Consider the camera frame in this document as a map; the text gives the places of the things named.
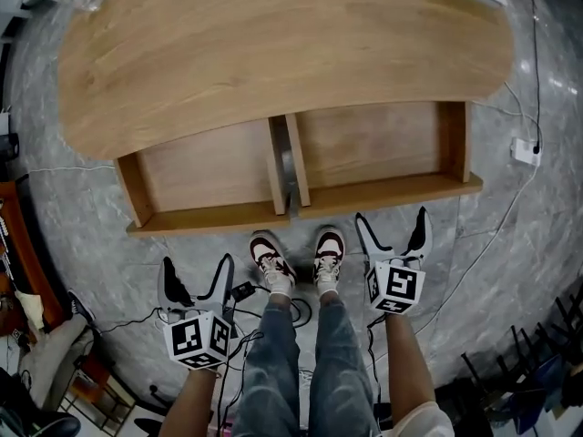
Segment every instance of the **sneaker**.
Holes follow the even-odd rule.
[[[79,314],[83,316],[88,324],[95,322],[95,315],[91,312],[90,308],[83,304],[83,301],[76,295],[76,293],[73,290],[69,290],[67,294],[71,300],[71,312],[73,315],[75,316],[76,314]]]
[[[268,231],[256,231],[249,243],[251,257],[263,272],[263,277],[271,293],[279,293],[288,298],[296,283],[296,274],[283,257],[283,251],[277,239]]]
[[[320,297],[326,291],[336,291],[340,266],[344,259],[344,237],[334,227],[324,227],[318,234],[313,260],[313,281]]]

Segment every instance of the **wooden shelf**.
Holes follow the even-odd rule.
[[[286,116],[302,208],[312,218],[478,192],[463,102]]]
[[[117,160],[128,233],[265,229],[289,224],[276,128],[268,119],[206,131]]]

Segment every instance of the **jeans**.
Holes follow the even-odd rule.
[[[295,330],[290,311],[269,303],[245,362],[243,393],[233,435],[296,437],[300,397]],[[316,369],[310,389],[309,435],[380,435],[373,394],[346,308],[333,300],[320,309]]]

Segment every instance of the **white sneaker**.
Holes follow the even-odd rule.
[[[344,237],[334,227],[324,227],[318,234],[313,260],[313,280],[321,297],[326,291],[336,291],[340,266],[344,259]]]
[[[292,266],[283,257],[277,239],[268,231],[256,231],[251,236],[249,249],[253,261],[263,272],[271,293],[291,298],[297,277]]]

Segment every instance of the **shoelace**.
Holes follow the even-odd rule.
[[[323,256],[320,258],[318,271],[316,272],[317,281],[338,281],[338,262],[334,256]]]
[[[261,268],[263,270],[263,275],[265,279],[270,283],[276,283],[281,281],[281,277],[287,279],[288,277],[281,271],[277,266],[277,258],[273,256],[266,256],[261,259]]]

